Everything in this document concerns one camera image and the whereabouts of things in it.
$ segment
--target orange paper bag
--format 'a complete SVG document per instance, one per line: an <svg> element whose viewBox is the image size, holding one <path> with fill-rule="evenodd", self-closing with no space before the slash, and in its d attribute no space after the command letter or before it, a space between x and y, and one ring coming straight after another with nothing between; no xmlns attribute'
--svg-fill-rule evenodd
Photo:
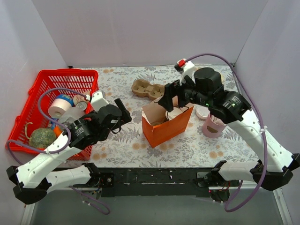
<svg viewBox="0 0 300 225"><path fill-rule="evenodd" d="M181 108L183 113L168 121L165 117L166 110L157 101L158 99L142 107L142 131L153 148L186 130L194 106L187 104Z"/></svg>

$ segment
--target pink cup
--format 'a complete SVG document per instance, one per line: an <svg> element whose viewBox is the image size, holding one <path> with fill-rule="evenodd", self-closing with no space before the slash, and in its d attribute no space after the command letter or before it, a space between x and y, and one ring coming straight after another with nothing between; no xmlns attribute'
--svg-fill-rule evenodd
<svg viewBox="0 0 300 225"><path fill-rule="evenodd" d="M203 126L202 126L202 132L205 136L209 138L217 138L220 137L222 131L225 129L227 125L222 123L222 124L217 124L211 120L210 113L208 117L206 118Z"/></svg>

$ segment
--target white robotic arm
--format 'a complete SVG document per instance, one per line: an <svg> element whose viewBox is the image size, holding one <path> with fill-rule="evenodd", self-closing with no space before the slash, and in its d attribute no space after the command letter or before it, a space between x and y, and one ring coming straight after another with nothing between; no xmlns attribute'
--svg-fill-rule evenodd
<svg viewBox="0 0 300 225"><path fill-rule="evenodd" d="M237 132L246 143L253 149L259 159L263 162L263 138L261 133L265 132L268 144L268 172L283 173L283 168L288 168L293 162L293 154L282 147L268 130L261 131L259 121L254 111L246 111L242 121L234 121L228 126ZM225 180L248 180L254 181L250 172L255 168L257 162L226 162L220 169L219 174Z"/></svg>
<svg viewBox="0 0 300 225"><path fill-rule="evenodd" d="M207 184L219 185L224 181L248 180L258 183L264 161L262 132L265 132L268 149L267 175L262 183L264 189L274 190L289 182L292 170L300 166L298 154L282 147L268 130L261 130L259 121L248 101L235 91L224 90L220 73L210 67L194 72L194 65L185 59L178 61L175 69L181 73L180 80L165 85L164 96L158 101L167 111L173 110L172 98L178 97L179 107L193 103L208 107L210 113L236 131L258 155L258 162L218 163L208 176Z"/></svg>
<svg viewBox="0 0 300 225"><path fill-rule="evenodd" d="M100 179L107 180L106 175L100 174L93 163L53 172L71 156L78 154L89 145L105 140L111 131L120 130L122 125L131 121L130 114L120 99L115 100L117 107L110 105L103 93L97 91L93 93L90 102L95 111L84 115L68 127L71 132L71 143L63 151L51 154L68 142L66 132L45 149L47 154L40 153L24 165L11 166L7 169L9 179L16 184L14 187L16 198L25 204L32 204L59 188L87 183L89 187L93 187L99 184Z"/></svg>

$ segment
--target floral tablecloth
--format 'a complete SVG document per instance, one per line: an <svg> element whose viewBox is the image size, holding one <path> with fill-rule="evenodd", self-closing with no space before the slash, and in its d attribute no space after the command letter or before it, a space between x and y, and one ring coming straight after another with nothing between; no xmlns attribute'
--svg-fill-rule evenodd
<svg viewBox="0 0 300 225"><path fill-rule="evenodd" d="M224 77L227 90L237 90L230 68L210 65ZM221 137L210 139L203 135L203 121L195 114L195 107L184 133L151 148L142 131L141 107L150 103L147 98L131 91L135 79L166 84L180 77L173 66L82 68L98 71L99 88L108 102L121 98L133 118L116 135L93 146L90 161L98 167L212 167L220 160L246 162L257 160L256 154L230 128Z"/></svg>

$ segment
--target white backdrop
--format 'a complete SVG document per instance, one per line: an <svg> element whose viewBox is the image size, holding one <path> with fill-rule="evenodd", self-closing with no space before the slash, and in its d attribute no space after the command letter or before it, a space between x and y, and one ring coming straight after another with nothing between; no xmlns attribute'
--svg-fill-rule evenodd
<svg viewBox="0 0 300 225"><path fill-rule="evenodd" d="M235 62L267 0L32 0L68 65ZM200 62L218 62L211 57Z"/></svg>
<svg viewBox="0 0 300 225"><path fill-rule="evenodd" d="M38 72L66 64L30 0L0 0L0 27L0 221L16 225L24 204L15 198L14 184L7 178L6 169L18 164L5 150L5 142Z"/></svg>
<svg viewBox="0 0 300 225"><path fill-rule="evenodd" d="M269 131L300 153L300 2L269 0L236 63ZM300 168L283 187L293 223L300 224Z"/></svg>

